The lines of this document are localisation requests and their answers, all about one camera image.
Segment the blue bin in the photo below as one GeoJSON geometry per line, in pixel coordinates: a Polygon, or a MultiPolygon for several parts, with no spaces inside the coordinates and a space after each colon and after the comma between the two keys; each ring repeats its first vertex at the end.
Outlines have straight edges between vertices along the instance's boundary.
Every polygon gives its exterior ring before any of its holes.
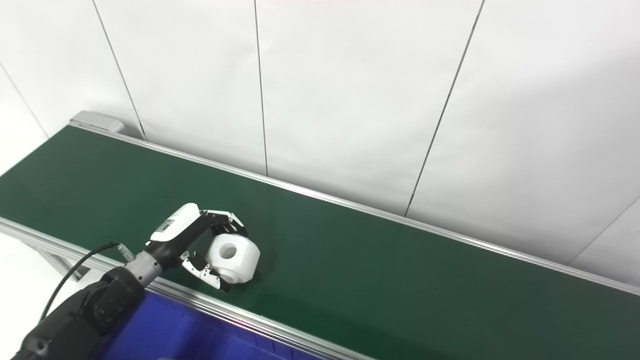
{"type": "Polygon", "coordinates": [[[188,306],[147,292],[96,352],[96,360],[317,360],[188,306]]]}

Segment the robotic arm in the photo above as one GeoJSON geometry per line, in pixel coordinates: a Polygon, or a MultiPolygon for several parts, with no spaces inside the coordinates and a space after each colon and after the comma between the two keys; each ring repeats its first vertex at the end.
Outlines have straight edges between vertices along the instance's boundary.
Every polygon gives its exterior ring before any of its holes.
{"type": "Polygon", "coordinates": [[[144,289],[164,271],[184,266],[217,289],[229,283],[188,247],[204,232],[248,236],[233,213],[185,204],[152,234],[145,248],[124,266],[73,294],[45,317],[22,342],[13,360],[87,359],[102,340],[127,318],[144,297],[144,289]]]}

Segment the label on robot hand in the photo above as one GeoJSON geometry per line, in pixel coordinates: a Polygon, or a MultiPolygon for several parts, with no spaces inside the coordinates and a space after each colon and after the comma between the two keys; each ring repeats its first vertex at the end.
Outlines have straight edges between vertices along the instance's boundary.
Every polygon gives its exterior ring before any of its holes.
{"type": "Polygon", "coordinates": [[[166,219],[162,224],[160,224],[160,226],[158,226],[158,228],[156,229],[157,233],[163,233],[165,230],[167,230],[169,228],[169,226],[171,226],[171,224],[174,222],[174,219],[168,218],[166,219]]]}

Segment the white wall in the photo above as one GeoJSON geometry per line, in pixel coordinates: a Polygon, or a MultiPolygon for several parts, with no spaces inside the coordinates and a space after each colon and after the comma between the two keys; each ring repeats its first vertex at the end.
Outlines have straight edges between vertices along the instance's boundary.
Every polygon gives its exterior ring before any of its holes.
{"type": "Polygon", "coordinates": [[[640,195],[639,63],[635,1],[487,1],[409,216],[570,262],[640,195]]]}
{"type": "Polygon", "coordinates": [[[269,175],[404,214],[480,0],[258,0],[269,175]]]}
{"type": "Polygon", "coordinates": [[[480,5],[0,3],[0,131],[52,135],[98,111],[151,142],[640,282],[639,5],[486,0],[445,106],[480,5]]]}

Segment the white object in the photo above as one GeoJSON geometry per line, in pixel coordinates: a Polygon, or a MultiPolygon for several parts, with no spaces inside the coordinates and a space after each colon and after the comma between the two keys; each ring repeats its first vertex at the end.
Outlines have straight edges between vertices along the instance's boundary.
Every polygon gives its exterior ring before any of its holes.
{"type": "Polygon", "coordinates": [[[248,238],[237,234],[221,234],[213,239],[206,260],[230,284],[253,278],[260,250],[248,238]]]}
{"type": "Polygon", "coordinates": [[[168,217],[151,234],[152,241],[169,241],[178,236],[187,226],[191,225],[200,216],[198,205],[189,202],[182,205],[176,212],[168,217]]]}

